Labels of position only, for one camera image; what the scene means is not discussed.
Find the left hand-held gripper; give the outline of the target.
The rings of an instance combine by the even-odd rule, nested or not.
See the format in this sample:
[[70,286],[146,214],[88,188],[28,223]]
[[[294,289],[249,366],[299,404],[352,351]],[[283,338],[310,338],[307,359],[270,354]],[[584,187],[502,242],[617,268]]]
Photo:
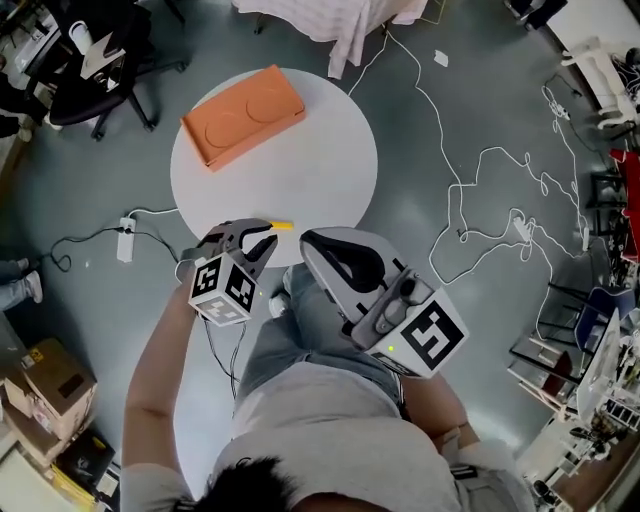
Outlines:
[[272,234],[248,253],[246,235],[267,232],[272,223],[260,218],[226,221],[213,227],[179,258],[179,282],[188,284],[188,303],[218,327],[246,322],[260,294],[258,277],[278,245]]

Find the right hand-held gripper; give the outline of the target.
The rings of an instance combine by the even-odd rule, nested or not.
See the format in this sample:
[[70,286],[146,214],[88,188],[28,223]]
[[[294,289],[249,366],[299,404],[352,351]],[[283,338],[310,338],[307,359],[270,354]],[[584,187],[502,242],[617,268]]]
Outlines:
[[446,290],[432,290],[385,238],[348,227],[310,229],[300,252],[349,321],[343,334],[404,377],[433,377],[469,338]]

